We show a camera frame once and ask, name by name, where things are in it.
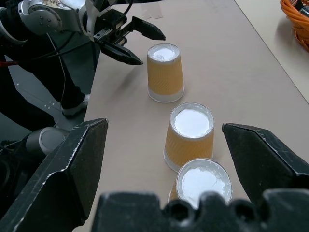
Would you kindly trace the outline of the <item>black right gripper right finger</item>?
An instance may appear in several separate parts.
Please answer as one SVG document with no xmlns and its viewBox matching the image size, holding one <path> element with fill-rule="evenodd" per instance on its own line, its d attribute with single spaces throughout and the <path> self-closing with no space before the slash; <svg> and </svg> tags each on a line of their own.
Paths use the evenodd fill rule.
<svg viewBox="0 0 309 232">
<path fill-rule="evenodd" d="M 224 123 L 225 136 L 239 181 L 252 203 L 268 189 L 309 190 L 309 164 L 271 131 Z"/>
</svg>

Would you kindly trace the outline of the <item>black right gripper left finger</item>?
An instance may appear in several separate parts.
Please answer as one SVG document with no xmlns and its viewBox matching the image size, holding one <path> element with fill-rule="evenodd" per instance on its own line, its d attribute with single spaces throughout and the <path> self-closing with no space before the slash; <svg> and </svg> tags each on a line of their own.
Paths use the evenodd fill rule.
<svg viewBox="0 0 309 232">
<path fill-rule="evenodd" d="M 0 232 L 72 232 L 85 224 L 100 180 L 108 120 L 75 126 L 0 220 Z"/>
</svg>

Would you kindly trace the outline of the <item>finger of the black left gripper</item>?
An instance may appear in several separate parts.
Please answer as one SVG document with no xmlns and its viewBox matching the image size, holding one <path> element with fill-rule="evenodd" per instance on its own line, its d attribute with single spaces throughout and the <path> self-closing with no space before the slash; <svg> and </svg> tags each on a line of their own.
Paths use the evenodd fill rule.
<svg viewBox="0 0 309 232">
<path fill-rule="evenodd" d="M 110 58 L 128 65 L 142 65 L 143 61 L 140 60 L 129 49 L 109 42 L 102 42 L 99 44 L 101 52 Z"/>
<path fill-rule="evenodd" d="M 129 33 L 133 31 L 140 32 L 142 36 L 151 40 L 166 40 L 164 33 L 157 26 L 145 20 L 139 19 L 135 16 L 132 17 L 132 21 L 130 23 L 128 23 L 123 29 L 121 29 L 120 36 L 126 37 Z"/>
</svg>

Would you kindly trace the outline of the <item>clear tape strip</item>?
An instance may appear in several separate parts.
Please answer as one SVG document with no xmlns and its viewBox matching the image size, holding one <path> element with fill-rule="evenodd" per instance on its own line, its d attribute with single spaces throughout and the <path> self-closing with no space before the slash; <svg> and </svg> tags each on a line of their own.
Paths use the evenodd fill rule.
<svg viewBox="0 0 309 232">
<path fill-rule="evenodd" d="M 160 19 L 163 13 L 159 1 L 147 2 L 141 4 L 141 12 L 143 19 Z"/>
</svg>

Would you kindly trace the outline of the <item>silver robot body joint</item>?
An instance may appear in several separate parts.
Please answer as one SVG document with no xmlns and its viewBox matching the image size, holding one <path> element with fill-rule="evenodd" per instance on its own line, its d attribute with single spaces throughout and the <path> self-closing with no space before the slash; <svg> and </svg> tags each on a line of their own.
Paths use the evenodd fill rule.
<svg viewBox="0 0 309 232">
<path fill-rule="evenodd" d="M 66 140 L 68 134 L 69 131 L 55 127 L 36 130 L 26 139 L 27 154 L 36 160 L 43 160 Z"/>
</svg>

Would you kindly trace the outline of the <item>orange ribbed paper cup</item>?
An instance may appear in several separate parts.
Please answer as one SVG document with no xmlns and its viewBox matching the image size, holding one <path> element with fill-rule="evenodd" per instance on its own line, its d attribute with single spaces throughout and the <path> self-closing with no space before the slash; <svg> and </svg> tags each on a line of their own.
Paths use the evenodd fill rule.
<svg viewBox="0 0 309 232">
<path fill-rule="evenodd" d="M 184 93 L 181 52 L 178 46 L 159 43 L 147 52 L 148 94 L 160 103 L 172 103 Z"/>
<path fill-rule="evenodd" d="M 219 194 L 228 203 L 233 195 L 230 177 L 215 161 L 193 159 L 179 169 L 168 201 L 184 200 L 198 209 L 201 195 L 208 191 Z"/>
<path fill-rule="evenodd" d="M 213 156 L 215 121 L 211 111 L 195 102 L 174 108 L 164 147 L 164 160 L 175 172 L 190 160 Z"/>
</svg>

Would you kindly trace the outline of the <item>person in black trousers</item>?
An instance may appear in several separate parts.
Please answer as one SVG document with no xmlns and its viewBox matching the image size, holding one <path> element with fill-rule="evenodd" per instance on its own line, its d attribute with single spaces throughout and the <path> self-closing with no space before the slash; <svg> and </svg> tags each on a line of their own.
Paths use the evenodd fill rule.
<svg viewBox="0 0 309 232">
<path fill-rule="evenodd" d="M 32 37 L 23 46 L 0 42 L 0 113 L 30 131 L 52 127 L 56 121 L 24 93 L 47 104 L 46 89 L 65 118 L 74 123 L 84 120 L 90 96 L 74 84 L 62 57 L 40 58 L 55 49 L 48 34 Z"/>
</svg>

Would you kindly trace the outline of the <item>orange woven basket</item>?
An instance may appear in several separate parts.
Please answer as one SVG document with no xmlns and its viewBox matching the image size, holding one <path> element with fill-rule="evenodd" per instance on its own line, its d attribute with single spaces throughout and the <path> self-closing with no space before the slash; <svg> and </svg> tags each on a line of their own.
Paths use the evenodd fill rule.
<svg viewBox="0 0 309 232">
<path fill-rule="evenodd" d="M 309 52 L 309 17 L 300 13 L 301 8 L 309 7 L 309 0 L 280 0 L 280 4 L 292 22 L 296 40 Z"/>
</svg>

